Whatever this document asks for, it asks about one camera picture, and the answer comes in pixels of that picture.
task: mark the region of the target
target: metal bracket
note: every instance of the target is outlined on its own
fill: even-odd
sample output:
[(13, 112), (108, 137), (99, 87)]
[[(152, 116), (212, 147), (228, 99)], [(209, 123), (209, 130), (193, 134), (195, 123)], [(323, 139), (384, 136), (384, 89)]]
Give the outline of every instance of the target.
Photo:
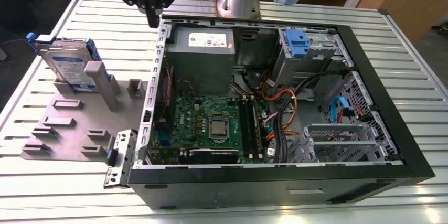
[(137, 132), (125, 130), (117, 133), (113, 148), (107, 154), (107, 174), (104, 179), (104, 189), (129, 188), (128, 176), (131, 171), (135, 143), (137, 141)]

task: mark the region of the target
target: motherboard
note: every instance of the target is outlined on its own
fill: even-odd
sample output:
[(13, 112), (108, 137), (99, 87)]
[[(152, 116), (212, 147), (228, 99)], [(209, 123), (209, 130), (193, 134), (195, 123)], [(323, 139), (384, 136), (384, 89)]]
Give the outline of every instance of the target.
[(256, 98), (179, 97), (173, 130), (157, 133), (153, 164), (265, 163), (261, 114)]

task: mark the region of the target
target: white label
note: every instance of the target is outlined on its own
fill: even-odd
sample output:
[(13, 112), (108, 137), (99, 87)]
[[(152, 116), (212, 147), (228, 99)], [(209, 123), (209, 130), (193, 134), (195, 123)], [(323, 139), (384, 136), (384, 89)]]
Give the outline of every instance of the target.
[(272, 87), (273, 87), (273, 85), (275, 85), (275, 82), (273, 82), (271, 79), (268, 79), (268, 80), (267, 80), (267, 84), (268, 84), (269, 86), (272, 86)]
[(273, 157), (275, 156), (275, 149), (273, 148), (268, 148), (268, 156)]
[(75, 88), (95, 88), (93, 79), (84, 73), (85, 64), (80, 58), (52, 57), (52, 59), (59, 72)]
[(227, 47), (225, 34), (191, 33), (189, 47)]

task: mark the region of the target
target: slotted metal surface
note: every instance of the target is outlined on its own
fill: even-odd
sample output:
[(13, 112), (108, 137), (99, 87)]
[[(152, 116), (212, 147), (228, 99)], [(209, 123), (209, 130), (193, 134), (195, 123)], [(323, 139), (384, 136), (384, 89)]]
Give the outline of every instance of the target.
[[(215, 16), (213, 2), (176, 0), (169, 14)], [(131, 189), (103, 189), (105, 164), (25, 161), (19, 157), (51, 101), (53, 73), (37, 57), (0, 114), (0, 220), (103, 218), (147, 223), (448, 222), (448, 105), (420, 56), (376, 10), (261, 4), (261, 17), (349, 25), (432, 165), (436, 177), (356, 204), (152, 211)], [(147, 79), (157, 31), (121, 0), (72, 0), (55, 35), (95, 39), (119, 80)]]

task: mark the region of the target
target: side panel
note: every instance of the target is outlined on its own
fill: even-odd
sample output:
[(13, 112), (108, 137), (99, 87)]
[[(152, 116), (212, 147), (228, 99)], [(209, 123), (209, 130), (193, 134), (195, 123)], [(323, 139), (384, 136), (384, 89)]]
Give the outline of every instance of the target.
[(404, 180), (333, 179), (139, 184), (132, 185), (132, 189), (152, 209), (285, 206), (356, 202), (385, 191)]

